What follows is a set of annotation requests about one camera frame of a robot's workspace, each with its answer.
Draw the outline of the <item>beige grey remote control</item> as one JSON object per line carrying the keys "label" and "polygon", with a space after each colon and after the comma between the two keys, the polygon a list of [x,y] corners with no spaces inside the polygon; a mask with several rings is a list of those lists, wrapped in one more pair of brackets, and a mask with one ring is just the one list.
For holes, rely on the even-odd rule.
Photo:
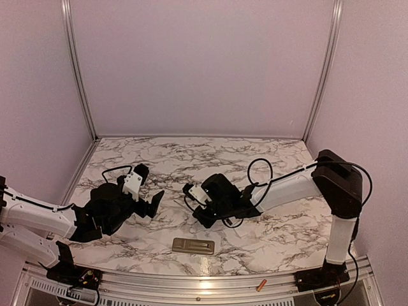
{"label": "beige grey remote control", "polygon": [[215,252],[215,242],[211,240],[174,238],[171,249],[173,252],[213,255]]}

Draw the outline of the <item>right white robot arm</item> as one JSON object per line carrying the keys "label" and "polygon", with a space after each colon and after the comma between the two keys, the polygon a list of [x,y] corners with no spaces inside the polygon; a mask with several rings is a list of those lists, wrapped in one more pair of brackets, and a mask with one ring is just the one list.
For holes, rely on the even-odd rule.
{"label": "right white robot arm", "polygon": [[332,214],[326,263],[316,271],[316,280],[330,285],[340,276],[342,265],[358,229],[364,205],[362,168],[347,162],[331,150],[322,150],[314,163],[267,183],[251,182],[239,190],[223,174],[211,175],[200,185],[185,185],[183,192],[195,201],[193,210],[205,228],[230,218],[258,217],[275,207],[321,196]]}

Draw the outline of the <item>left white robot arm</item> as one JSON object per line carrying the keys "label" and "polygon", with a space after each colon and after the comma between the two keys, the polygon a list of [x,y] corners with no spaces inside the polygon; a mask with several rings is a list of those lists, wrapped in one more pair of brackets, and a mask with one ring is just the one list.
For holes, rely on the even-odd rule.
{"label": "left white robot arm", "polygon": [[41,228],[74,242],[91,242],[104,235],[113,235],[125,220],[136,214],[153,218],[164,195],[155,194],[151,202],[139,197],[145,177],[130,173],[116,183],[105,182],[90,192],[83,207],[75,204],[58,207],[17,193],[1,177],[1,196],[5,212],[1,219],[12,223]]}

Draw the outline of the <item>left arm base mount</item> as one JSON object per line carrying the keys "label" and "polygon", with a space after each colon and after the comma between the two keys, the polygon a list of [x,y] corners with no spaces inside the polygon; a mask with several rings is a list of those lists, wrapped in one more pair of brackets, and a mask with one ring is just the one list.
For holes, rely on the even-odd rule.
{"label": "left arm base mount", "polygon": [[46,267],[47,278],[70,285],[71,288],[97,290],[101,282],[102,271],[76,265],[68,245],[56,241],[56,246],[59,251],[57,263]]}

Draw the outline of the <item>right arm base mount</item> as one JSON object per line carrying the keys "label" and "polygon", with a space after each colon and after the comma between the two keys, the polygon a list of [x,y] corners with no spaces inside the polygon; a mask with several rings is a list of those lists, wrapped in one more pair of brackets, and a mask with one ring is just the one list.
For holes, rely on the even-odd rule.
{"label": "right arm base mount", "polygon": [[327,262],[318,268],[297,271],[294,278],[299,292],[338,286],[350,280],[345,263],[333,265]]}

